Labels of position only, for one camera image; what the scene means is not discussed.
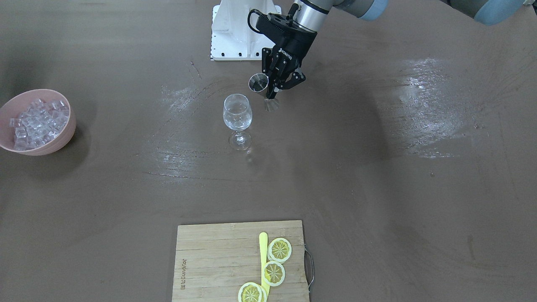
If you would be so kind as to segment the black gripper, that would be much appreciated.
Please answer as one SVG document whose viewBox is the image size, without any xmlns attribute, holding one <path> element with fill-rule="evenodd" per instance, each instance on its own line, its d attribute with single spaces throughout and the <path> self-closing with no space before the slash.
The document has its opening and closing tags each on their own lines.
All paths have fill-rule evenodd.
<svg viewBox="0 0 537 302">
<path fill-rule="evenodd" d="M 274 43 L 261 50 L 261 71 L 268 77 L 267 98 L 274 99 L 306 80 L 301 71 L 317 34 L 302 29 L 289 16 L 258 13 L 256 29 Z"/>
</svg>

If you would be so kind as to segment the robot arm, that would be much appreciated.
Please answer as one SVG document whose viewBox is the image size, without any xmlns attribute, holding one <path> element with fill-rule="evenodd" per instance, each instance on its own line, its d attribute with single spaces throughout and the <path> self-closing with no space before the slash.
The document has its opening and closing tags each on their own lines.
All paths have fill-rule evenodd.
<svg viewBox="0 0 537 302">
<path fill-rule="evenodd" d="M 445 0 L 443 4 L 487 26 L 503 22 L 523 6 L 536 7 L 535 0 Z M 387 6 L 387 0 L 296 0 L 285 15 L 250 9 L 250 29 L 274 43 L 262 51 L 267 89 L 279 92 L 305 81 L 302 62 L 333 9 L 374 21 Z"/>
</svg>

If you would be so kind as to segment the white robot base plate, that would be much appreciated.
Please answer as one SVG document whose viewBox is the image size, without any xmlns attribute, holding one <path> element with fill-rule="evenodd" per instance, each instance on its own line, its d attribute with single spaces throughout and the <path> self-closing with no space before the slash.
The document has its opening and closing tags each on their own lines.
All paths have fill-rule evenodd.
<svg viewBox="0 0 537 302">
<path fill-rule="evenodd" d="M 253 8 L 263 14 L 282 13 L 272 0 L 222 0 L 213 7 L 210 58 L 215 61 L 260 60 L 263 48 L 274 42 L 252 31 L 247 17 Z"/>
</svg>

